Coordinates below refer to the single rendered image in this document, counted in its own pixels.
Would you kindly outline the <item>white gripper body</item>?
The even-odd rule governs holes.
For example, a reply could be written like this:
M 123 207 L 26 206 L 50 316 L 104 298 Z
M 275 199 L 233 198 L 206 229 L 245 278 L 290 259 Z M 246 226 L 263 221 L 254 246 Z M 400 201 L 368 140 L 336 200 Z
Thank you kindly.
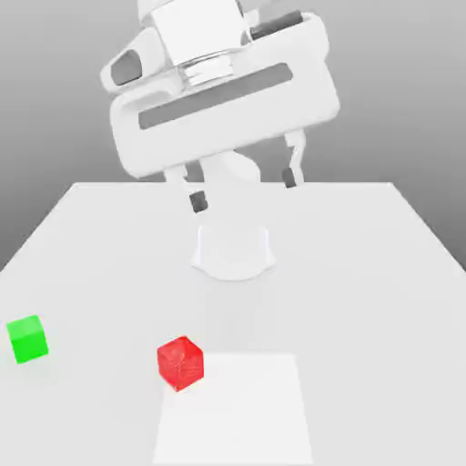
M 277 29 L 229 55 L 231 74 L 190 86 L 172 68 L 117 96 L 110 106 L 125 171 L 144 178 L 335 118 L 326 64 L 329 40 L 313 13 L 290 13 Z

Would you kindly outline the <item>small red cube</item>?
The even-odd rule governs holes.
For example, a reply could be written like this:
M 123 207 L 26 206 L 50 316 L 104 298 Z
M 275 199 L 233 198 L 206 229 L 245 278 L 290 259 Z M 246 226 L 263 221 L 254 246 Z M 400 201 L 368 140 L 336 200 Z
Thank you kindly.
M 157 348 L 158 372 L 175 391 L 181 391 L 204 377 L 204 353 L 187 336 Z

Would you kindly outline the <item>small green cube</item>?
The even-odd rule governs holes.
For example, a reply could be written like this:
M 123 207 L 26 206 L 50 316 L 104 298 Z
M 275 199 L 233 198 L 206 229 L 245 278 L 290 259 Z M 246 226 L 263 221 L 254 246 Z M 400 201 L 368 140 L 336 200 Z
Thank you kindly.
M 48 354 L 46 335 L 37 315 L 10 321 L 6 324 L 15 361 L 26 363 Z

